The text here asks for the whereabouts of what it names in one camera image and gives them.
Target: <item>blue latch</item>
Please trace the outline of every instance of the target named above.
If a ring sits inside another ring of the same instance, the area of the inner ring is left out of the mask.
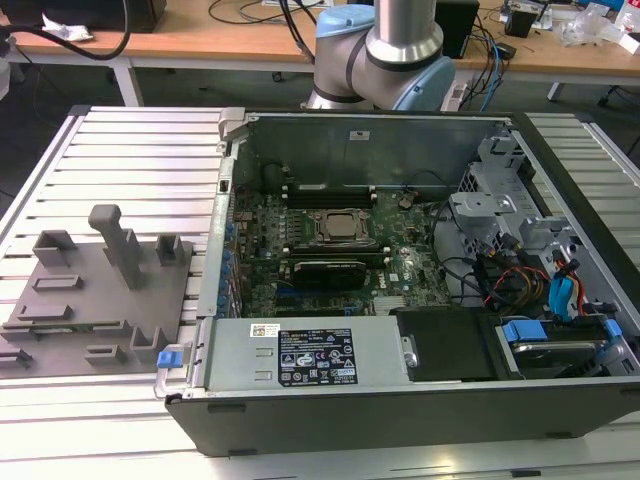
[[[544,341],[547,339],[547,333],[544,331],[540,320],[511,320],[502,326],[502,331],[509,343]]]
[[[158,354],[158,368],[180,368],[182,366],[182,352],[164,351]]]
[[[549,308],[563,322],[570,322],[569,303],[573,295],[573,282],[568,277],[556,276],[549,287]]]
[[[607,330],[607,333],[612,340],[616,337],[622,336],[622,329],[620,328],[620,325],[611,318],[604,321],[604,328]]]

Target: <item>gray floor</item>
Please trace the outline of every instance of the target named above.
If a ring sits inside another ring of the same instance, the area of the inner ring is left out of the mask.
[[[270,73],[139,69],[147,106],[235,106],[298,108],[312,86],[307,74],[285,74],[286,83],[274,83]],[[117,86],[106,79],[106,68],[47,66],[44,75],[26,68],[26,81],[13,85],[0,101],[0,215],[11,203],[31,169],[74,104],[121,105]],[[606,86],[567,86],[560,101],[550,103],[550,85],[506,81],[489,110],[499,112],[558,112],[589,114],[623,149],[640,135],[640,90],[627,100],[612,95],[606,108],[596,106]],[[471,110],[482,103],[475,101]],[[632,159],[640,164],[640,146]]]

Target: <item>screw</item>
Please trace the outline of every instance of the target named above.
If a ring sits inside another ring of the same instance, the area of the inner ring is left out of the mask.
[[[418,357],[413,352],[404,352],[404,361],[409,368],[415,368],[418,366]]]

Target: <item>blue cable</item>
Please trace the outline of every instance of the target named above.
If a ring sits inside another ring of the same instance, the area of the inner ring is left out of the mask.
[[[496,81],[498,80],[499,77],[499,70],[500,70],[500,52],[498,51],[498,47],[496,46],[496,42],[493,41],[493,39],[489,38],[489,41],[491,42],[491,46],[493,47],[493,53],[495,55],[496,61],[495,61],[495,70],[493,71],[493,78],[491,79],[491,86],[489,87],[489,92],[487,92],[487,96],[484,98],[484,103],[482,104],[482,107],[480,107],[480,111],[484,112],[484,109],[487,108],[487,105],[489,105],[489,102],[491,101],[491,98],[493,97],[493,94],[495,93],[495,88],[496,88]]]

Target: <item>warning label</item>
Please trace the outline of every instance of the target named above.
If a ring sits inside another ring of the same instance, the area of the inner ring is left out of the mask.
[[[351,329],[280,330],[278,337],[283,387],[358,383]]]
[[[277,337],[280,331],[279,323],[252,323],[249,330],[250,337]]]

